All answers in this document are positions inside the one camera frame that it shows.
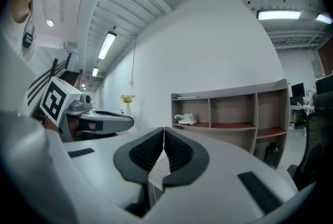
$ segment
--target white ceiling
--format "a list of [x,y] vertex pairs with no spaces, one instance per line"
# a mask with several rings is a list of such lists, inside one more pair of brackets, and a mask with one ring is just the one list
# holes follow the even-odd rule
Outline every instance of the white ceiling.
[[[34,0],[33,22],[38,46],[78,52],[78,15],[81,0]],[[46,20],[53,20],[51,28]]]
[[[171,13],[184,0],[35,0],[43,5],[36,13],[37,29],[41,33],[57,34],[65,41],[78,42],[80,67],[91,74],[94,66],[99,76],[106,74],[115,59],[126,49],[134,35],[161,15]],[[315,21],[325,12],[321,0],[241,0],[257,14],[259,9],[296,9],[302,11],[299,20],[261,21],[277,51],[311,49],[322,46],[331,37],[330,25]],[[45,19],[59,23],[57,30],[45,26]],[[105,60],[98,54],[108,31],[117,33],[117,39]]]

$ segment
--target ceiling light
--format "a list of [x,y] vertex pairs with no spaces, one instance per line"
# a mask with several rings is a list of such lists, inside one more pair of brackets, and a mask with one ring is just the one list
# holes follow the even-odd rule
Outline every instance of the ceiling light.
[[108,34],[105,37],[104,43],[102,45],[102,48],[100,49],[98,58],[101,60],[104,60],[106,54],[109,51],[109,48],[111,47],[113,41],[115,40],[115,38],[117,37],[117,35],[115,33],[112,32],[108,32]]
[[260,11],[258,20],[270,20],[270,19],[298,19],[301,13],[293,10],[265,10]]
[[93,70],[93,77],[96,77],[96,76],[97,76],[98,70],[99,70],[99,68],[94,67],[94,70]]
[[328,24],[331,24],[332,23],[332,19],[325,16],[325,15],[322,15],[322,14],[319,14],[318,17],[317,17],[317,21],[320,21],[320,22],[326,22]]
[[47,25],[48,25],[49,27],[54,26],[54,23],[53,23],[52,20],[47,20],[46,23],[47,23]]

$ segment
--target potted plant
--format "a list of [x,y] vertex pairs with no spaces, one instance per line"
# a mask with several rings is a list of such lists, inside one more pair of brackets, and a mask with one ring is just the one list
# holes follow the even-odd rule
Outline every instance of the potted plant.
[[131,107],[130,107],[130,104],[133,102],[133,99],[135,98],[134,95],[128,95],[128,96],[125,96],[125,95],[121,95],[120,96],[120,99],[123,101],[123,103],[126,104],[126,108],[124,110],[124,114],[127,115],[127,116],[131,116],[133,117],[133,114],[132,114],[132,110],[131,110]]

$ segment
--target office chair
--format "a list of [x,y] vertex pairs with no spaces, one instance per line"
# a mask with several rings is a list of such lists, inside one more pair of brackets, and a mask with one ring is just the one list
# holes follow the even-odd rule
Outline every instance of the office chair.
[[330,167],[333,151],[333,91],[318,95],[315,112],[306,118],[306,146],[299,166],[287,171],[300,191]]

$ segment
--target wooden shelf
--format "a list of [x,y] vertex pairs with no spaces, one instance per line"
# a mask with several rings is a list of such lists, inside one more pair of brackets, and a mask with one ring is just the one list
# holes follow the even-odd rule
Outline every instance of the wooden shelf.
[[188,127],[188,128],[209,128],[208,122],[197,122],[194,125],[189,124],[179,124],[179,123],[173,123],[174,126],[181,126],[181,127]]
[[207,99],[205,97],[193,97],[193,98],[173,98],[172,101],[183,101],[183,100],[199,100],[199,99]]
[[273,128],[267,128],[267,129],[259,129],[257,138],[267,138],[267,137],[273,137],[278,135],[286,134],[287,131],[281,129],[280,127],[273,127]]
[[239,122],[239,123],[212,123],[213,129],[225,129],[225,130],[251,130],[255,129],[255,126],[251,122]]

